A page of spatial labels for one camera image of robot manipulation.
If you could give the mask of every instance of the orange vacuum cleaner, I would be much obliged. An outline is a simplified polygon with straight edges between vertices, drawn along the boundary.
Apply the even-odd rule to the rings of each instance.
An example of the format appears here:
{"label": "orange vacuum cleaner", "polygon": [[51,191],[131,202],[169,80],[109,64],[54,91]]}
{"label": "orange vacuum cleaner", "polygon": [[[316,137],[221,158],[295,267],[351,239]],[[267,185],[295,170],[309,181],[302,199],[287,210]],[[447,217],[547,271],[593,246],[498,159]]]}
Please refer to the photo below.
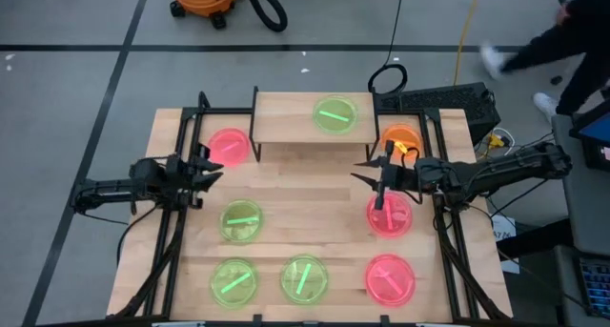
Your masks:
{"label": "orange vacuum cleaner", "polygon": [[[286,11],[279,4],[278,0],[267,0],[269,4],[274,8],[277,17],[279,17],[279,23],[274,22],[260,6],[258,0],[250,0],[254,11],[263,21],[265,26],[272,31],[284,31],[288,26],[288,18],[286,17]],[[212,25],[216,29],[223,29],[227,26],[225,20],[225,13],[235,7],[235,0],[174,0],[170,3],[170,12],[173,17],[184,17],[188,12],[209,17],[212,21]]]}

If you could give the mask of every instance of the petri dish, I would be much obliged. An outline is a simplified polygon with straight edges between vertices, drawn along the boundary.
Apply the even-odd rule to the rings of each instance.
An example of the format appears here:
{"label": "petri dish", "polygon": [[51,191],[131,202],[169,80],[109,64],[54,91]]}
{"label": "petri dish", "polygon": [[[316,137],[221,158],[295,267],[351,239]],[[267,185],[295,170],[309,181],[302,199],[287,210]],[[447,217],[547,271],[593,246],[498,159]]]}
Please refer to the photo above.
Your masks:
{"label": "petri dish", "polygon": [[314,122],[326,133],[348,133],[356,124],[356,105],[340,95],[320,99],[314,107]]}
{"label": "petri dish", "polygon": [[244,259],[232,258],[216,267],[210,287],[218,304],[226,308],[240,308],[256,294],[257,281],[253,264]]}
{"label": "petri dish", "polygon": [[282,269],[280,284],[284,295],[296,304],[315,304],[328,286],[326,268],[316,257],[297,255]]}
{"label": "petri dish", "polygon": [[210,161],[226,167],[235,167],[250,154],[250,140],[239,129],[226,128],[220,130],[210,138]]}
{"label": "petri dish", "polygon": [[220,233],[234,242],[249,242],[262,227],[263,212],[251,200],[231,202],[220,216]]}
{"label": "petri dish", "polygon": [[[407,148],[415,147],[422,153],[422,143],[421,136],[417,133],[413,127],[409,126],[405,123],[396,123],[390,127],[388,127],[381,136],[381,147],[385,150],[385,143],[387,140],[399,141]],[[416,161],[417,152],[408,152],[405,155],[405,161]],[[392,158],[400,160],[402,157],[402,151],[394,146],[394,152],[392,153]]]}
{"label": "petri dish", "polygon": [[366,218],[371,229],[383,237],[404,235],[411,228],[413,215],[411,204],[401,194],[385,193],[383,208],[375,209],[376,195],[371,197],[366,206]]}
{"label": "petri dish", "polygon": [[397,255],[378,255],[366,269],[366,291],[377,303],[398,307],[409,302],[416,290],[411,266]]}

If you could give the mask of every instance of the green petri dish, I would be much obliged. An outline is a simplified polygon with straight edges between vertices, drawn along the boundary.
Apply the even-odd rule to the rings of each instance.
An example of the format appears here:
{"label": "green petri dish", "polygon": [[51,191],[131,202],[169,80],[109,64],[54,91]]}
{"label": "green petri dish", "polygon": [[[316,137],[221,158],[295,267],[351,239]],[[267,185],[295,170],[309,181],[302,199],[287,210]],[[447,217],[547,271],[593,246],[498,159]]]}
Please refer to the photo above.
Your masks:
{"label": "green petri dish", "polygon": [[260,231],[263,212],[251,200],[231,202],[220,217],[220,233],[227,240],[250,242]]}
{"label": "green petri dish", "polygon": [[227,259],[216,267],[210,287],[218,304],[232,309],[243,307],[256,294],[256,269],[246,260]]}
{"label": "green petri dish", "polygon": [[328,286],[328,273],[322,263],[311,255],[297,255],[284,265],[281,287],[286,297],[296,304],[315,304]]}
{"label": "green petri dish", "polygon": [[326,133],[348,133],[356,124],[356,118],[356,105],[343,96],[327,96],[314,107],[314,122]]}

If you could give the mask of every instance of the white sneaker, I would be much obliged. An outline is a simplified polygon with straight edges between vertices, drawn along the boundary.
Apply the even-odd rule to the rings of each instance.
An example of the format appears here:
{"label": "white sneaker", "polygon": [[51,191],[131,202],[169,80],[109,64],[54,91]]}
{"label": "white sneaker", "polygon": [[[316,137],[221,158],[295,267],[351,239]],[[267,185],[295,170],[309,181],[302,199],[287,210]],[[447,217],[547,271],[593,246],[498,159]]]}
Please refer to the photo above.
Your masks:
{"label": "white sneaker", "polygon": [[496,51],[489,43],[485,42],[480,46],[480,57],[483,60],[485,69],[492,78],[498,80],[502,77],[501,69],[504,65],[504,55]]}
{"label": "white sneaker", "polygon": [[551,123],[551,117],[555,115],[555,109],[559,101],[550,95],[542,92],[535,93],[532,97],[534,99],[534,104],[536,107],[544,113],[544,116]]}

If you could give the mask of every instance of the person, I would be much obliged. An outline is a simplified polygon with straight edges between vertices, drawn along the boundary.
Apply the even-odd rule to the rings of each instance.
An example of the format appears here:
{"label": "person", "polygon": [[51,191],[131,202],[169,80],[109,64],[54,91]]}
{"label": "person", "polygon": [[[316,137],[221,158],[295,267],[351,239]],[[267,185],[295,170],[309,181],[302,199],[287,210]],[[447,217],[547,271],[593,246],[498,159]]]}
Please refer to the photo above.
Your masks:
{"label": "person", "polygon": [[516,55],[504,55],[488,43],[480,47],[484,67],[499,79],[504,74],[585,53],[559,100],[538,92],[534,104],[546,118],[571,115],[610,78],[610,0],[571,0],[561,6],[556,25],[532,39]]}

